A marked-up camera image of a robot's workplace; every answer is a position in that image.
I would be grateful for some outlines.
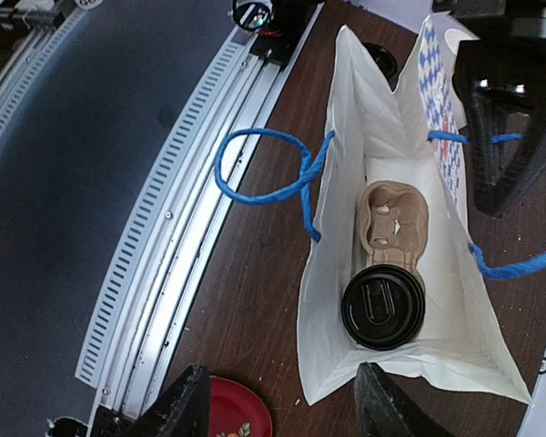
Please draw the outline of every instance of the red plate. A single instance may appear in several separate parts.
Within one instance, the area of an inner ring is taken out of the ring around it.
[[[263,401],[244,385],[210,378],[208,437],[272,437],[273,422]]]

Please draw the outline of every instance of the white paper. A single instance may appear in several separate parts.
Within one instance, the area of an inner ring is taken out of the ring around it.
[[[299,293],[298,365],[309,404],[353,378],[365,361],[443,390],[531,399],[469,253],[462,151],[426,141],[438,124],[455,130],[440,56],[425,61],[425,54],[438,53],[432,32],[427,20],[395,93],[355,35],[346,27],[339,32],[326,125],[336,136],[314,219],[322,239],[312,243]],[[418,264],[425,321],[412,342],[394,351],[357,345],[340,314],[343,290],[364,267],[356,206],[378,180],[411,184],[429,206],[429,239]]]

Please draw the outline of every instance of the cup lid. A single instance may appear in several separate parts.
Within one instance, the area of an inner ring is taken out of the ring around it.
[[[398,73],[399,65],[390,51],[374,43],[364,43],[364,47],[366,47],[366,50],[368,50],[370,56],[372,56],[372,59],[379,66],[380,71],[387,80],[390,80]]]
[[[361,271],[346,287],[342,319],[362,346],[389,351],[411,340],[425,318],[425,293],[408,271],[379,264]]]

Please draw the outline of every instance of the rope handle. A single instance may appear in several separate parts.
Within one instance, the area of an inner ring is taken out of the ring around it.
[[[452,134],[443,130],[431,130],[428,140],[441,139],[444,141],[453,141],[455,143],[469,144],[467,137],[459,134]],[[501,134],[491,137],[491,144],[507,143],[509,141],[519,141],[523,139],[523,134]],[[505,280],[517,279],[531,275],[546,269],[546,251],[527,261],[509,264],[503,267],[488,267],[483,258],[483,250],[475,244],[470,244],[470,252],[477,261],[477,267],[485,279]]]
[[[230,144],[230,142],[236,137],[249,135],[261,135],[279,138],[296,147],[301,154],[301,168],[299,169],[298,180],[287,185],[284,188],[280,188],[271,193],[259,196],[247,196],[245,194],[237,193],[231,187],[229,187],[227,182],[225,182],[222,178],[222,158],[225,155],[225,150],[227,149],[227,146]],[[321,240],[321,234],[313,226],[309,184],[318,175],[321,169],[323,169],[324,162],[326,160],[326,154],[328,153],[329,143],[334,135],[335,132],[333,130],[330,130],[328,132],[321,146],[321,150],[312,162],[311,152],[306,147],[306,145],[303,144],[301,140],[293,137],[290,134],[286,134],[285,132],[265,128],[241,129],[236,132],[232,132],[225,138],[225,140],[218,148],[217,156],[215,158],[215,179],[217,182],[217,186],[229,198],[232,198],[239,203],[249,206],[271,205],[273,203],[279,203],[299,193],[301,196],[301,208],[303,211],[303,225],[311,238],[319,243],[319,241]]]
[[[241,193],[237,193],[231,187],[227,185],[222,178],[222,159],[225,155],[225,150],[227,149],[228,144],[235,139],[236,137],[249,136],[249,135],[261,135],[276,137],[287,141],[292,146],[296,147],[301,154],[301,167],[299,170],[299,178],[292,184],[284,188],[280,188],[276,191],[273,191],[268,194],[259,195],[259,196],[247,196]],[[299,139],[286,134],[285,132],[280,132],[274,129],[266,128],[251,128],[251,129],[241,129],[236,132],[228,135],[225,140],[222,142],[217,151],[217,156],[215,159],[215,179],[217,186],[220,190],[229,198],[242,203],[244,205],[250,206],[260,206],[260,205],[270,205],[273,203],[279,203],[288,198],[300,194],[301,196],[301,207],[303,211],[303,222],[304,227],[311,238],[319,242],[321,240],[321,234],[313,226],[313,218],[311,215],[311,198],[309,193],[309,184],[311,181],[318,175],[318,173],[323,169],[324,162],[326,160],[326,155],[328,153],[329,143],[331,139],[335,136],[333,130],[329,131],[326,135],[324,142],[321,146],[316,158],[311,160],[311,152]],[[517,141],[523,138],[523,134],[502,134],[496,135],[491,138],[491,144],[501,144],[508,141]],[[429,141],[433,140],[444,140],[444,141],[453,141],[461,144],[469,144],[469,140],[463,135],[452,134],[446,131],[440,130],[431,130],[429,132]],[[481,272],[481,275],[485,279],[491,280],[503,280],[503,279],[516,279],[523,276],[531,275],[532,273],[539,272],[546,269],[546,251],[542,254],[529,259],[527,261],[510,264],[503,267],[488,267],[485,264],[485,259],[483,258],[483,251],[480,247],[475,244],[470,244],[470,252],[473,254],[477,261],[478,268]]]

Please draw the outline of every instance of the blue pattern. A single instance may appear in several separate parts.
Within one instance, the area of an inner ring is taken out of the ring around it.
[[[425,24],[419,53],[419,88],[423,109],[430,129],[457,133],[450,99],[450,86],[445,75],[441,50],[431,21]],[[434,140],[433,147],[440,172],[455,202],[463,183],[461,144]]]

